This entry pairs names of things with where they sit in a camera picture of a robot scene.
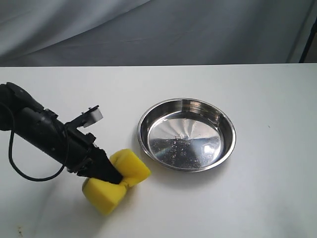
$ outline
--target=metal bowl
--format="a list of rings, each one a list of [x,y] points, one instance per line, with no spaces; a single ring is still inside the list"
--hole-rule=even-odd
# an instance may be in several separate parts
[[[141,117],[138,140],[167,168],[199,172],[225,161],[236,143],[230,119],[215,106],[188,98],[160,102]]]

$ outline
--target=wire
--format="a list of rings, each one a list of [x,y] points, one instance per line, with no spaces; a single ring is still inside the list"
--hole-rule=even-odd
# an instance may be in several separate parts
[[[65,158],[64,163],[62,164],[60,169],[52,176],[49,176],[49,177],[46,177],[46,178],[33,178],[33,177],[30,177],[30,176],[26,175],[25,173],[23,173],[13,161],[12,149],[13,149],[13,140],[14,140],[14,134],[15,134],[15,119],[14,119],[14,115],[13,115],[12,110],[7,105],[5,105],[3,103],[0,103],[0,105],[2,105],[4,108],[7,109],[7,111],[10,113],[10,116],[12,118],[12,129],[11,129],[10,140],[9,140],[8,156],[9,156],[9,162],[10,162],[11,166],[13,167],[13,169],[19,175],[21,175],[23,178],[25,178],[27,180],[30,180],[30,181],[34,181],[34,182],[49,181],[49,180],[52,180],[52,179],[56,178],[58,175],[60,175],[60,173],[64,170],[64,168],[66,166],[66,163],[67,163],[67,160],[68,160],[68,153],[69,153],[69,141],[68,141],[67,124],[65,124],[65,126],[64,126],[65,139],[66,139],[66,143],[67,143],[66,158]]]

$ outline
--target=white table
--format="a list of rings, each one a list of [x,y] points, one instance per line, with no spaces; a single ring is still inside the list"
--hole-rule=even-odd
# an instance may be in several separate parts
[[[1,238],[317,237],[317,64],[0,68],[6,81],[63,122],[99,104],[105,118],[85,131],[109,154],[132,148],[153,174],[103,217],[81,192],[84,178],[21,178],[7,159],[9,132],[0,132]],[[224,164],[186,174],[141,153],[139,118],[175,97],[231,118],[237,144]],[[18,136],[13,155],[35,177],[60,166]]]

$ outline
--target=sponge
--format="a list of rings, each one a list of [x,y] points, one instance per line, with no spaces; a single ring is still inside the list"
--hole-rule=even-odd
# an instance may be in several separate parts
[[[110,156],[113,166],[122,174],[120,184],[87,178],[83,183],[83,193],[102,214],[107,215],[120,203],[127,189],[145,180],[151,171],[129,149],[123,149]]]

